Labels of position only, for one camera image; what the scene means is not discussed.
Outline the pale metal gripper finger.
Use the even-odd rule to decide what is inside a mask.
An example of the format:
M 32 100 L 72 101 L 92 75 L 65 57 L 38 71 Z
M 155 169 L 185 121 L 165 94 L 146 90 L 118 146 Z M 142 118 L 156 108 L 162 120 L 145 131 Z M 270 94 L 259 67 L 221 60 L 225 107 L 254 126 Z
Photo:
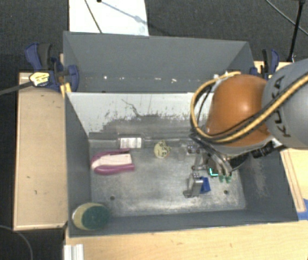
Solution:
M 187 179 L 187 189 L 183 191 L 185 198 L 198 197 L 204 180 L 197 172 L 192 172 Z
M 188 157 L 194 156 L 200 152 L 200 147 L 196 144 L 182 144 L 178 148 L 178 161 L 183 161 Z

